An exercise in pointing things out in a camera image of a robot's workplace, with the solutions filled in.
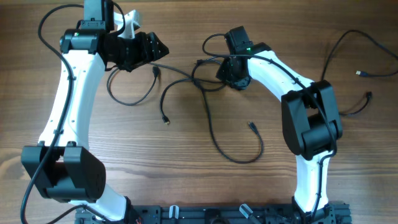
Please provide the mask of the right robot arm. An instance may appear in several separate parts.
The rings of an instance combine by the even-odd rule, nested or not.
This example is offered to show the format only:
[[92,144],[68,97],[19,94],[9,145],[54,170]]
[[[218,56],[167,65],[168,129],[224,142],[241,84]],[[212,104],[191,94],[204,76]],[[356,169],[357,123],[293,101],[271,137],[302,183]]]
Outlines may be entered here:
[[283,137],[297,163],[295,206],[307,223],[324,218],[328,164],[343,134],[333,87],[326,80],[315,82],[293,71],[268,45],[249,40],[242,26],[223,37],[229,55],[216,77],[236,90],[255,80],[280,101]]

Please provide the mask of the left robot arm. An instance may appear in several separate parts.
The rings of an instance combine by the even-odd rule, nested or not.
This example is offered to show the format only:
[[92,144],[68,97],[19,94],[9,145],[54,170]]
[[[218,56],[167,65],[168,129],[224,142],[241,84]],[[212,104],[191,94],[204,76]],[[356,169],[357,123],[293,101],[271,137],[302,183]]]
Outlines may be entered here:
[[113,1],[85,1],[83,19],[60,39],[60,83],[46,127],[21,162],[30,189],[43,198],[82,208],[103,223],[141,223],[131,201],[106,182],[104,164],[90,152],[88,132],[95,95],[108,63],[131,72],[169,52],[140,30],[137,11],[124,13]]

